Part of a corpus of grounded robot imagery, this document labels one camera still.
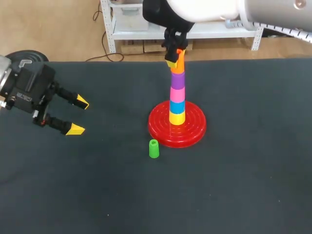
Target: wooden floor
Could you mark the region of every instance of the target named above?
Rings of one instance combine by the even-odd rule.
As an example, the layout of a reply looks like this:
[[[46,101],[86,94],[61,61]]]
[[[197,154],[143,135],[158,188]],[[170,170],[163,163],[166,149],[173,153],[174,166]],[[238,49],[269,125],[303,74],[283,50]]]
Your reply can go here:
[[[51,61],[85,61],[103,55],[103,17],[92,20],[98,3],[99,0],[1,0],[0,54],[32,49],[43,52]],[[197,40],[186,60],[312,56],[311,44],[292,38],[263,39],[259,51],[251,51],[251,44],[250,39]],[[125,61],[163,59],[159,55],[125,57]]]

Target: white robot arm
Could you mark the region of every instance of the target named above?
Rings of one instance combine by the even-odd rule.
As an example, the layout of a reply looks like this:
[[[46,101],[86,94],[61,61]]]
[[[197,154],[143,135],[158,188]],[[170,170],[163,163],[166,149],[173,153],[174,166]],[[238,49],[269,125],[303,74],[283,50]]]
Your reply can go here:
[[[167,0],[189,22],[226,20],[227,27],[261,26],[312,42],[312,0]]]

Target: green cup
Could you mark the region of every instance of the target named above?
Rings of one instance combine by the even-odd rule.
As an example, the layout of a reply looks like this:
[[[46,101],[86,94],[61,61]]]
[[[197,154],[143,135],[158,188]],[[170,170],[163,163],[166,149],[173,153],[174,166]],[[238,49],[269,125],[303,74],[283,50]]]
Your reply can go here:
[[[157,140],[150,141],[150,157],[158,158],[159,157],[159,144]]]

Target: white box on shelf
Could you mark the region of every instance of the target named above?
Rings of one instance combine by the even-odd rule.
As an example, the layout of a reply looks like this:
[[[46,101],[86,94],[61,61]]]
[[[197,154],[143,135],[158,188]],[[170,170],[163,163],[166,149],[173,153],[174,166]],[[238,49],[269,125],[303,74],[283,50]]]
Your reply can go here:
[[[111,4],[116,27],[121,31],[147,31],[148,22],[143,18],[142,4]]]

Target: dark gray table mat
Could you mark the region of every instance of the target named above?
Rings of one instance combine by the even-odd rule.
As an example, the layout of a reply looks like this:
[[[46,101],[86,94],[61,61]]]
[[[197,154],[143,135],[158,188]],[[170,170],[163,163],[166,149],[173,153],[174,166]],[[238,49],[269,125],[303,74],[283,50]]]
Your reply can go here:
[[[186,98],[209,120],[194,147],[150,159],[147,118],[165,63],[50,63],[83,111],[65,137],[0,111],[1,234],[310,234],[312,60],[189,62]]]

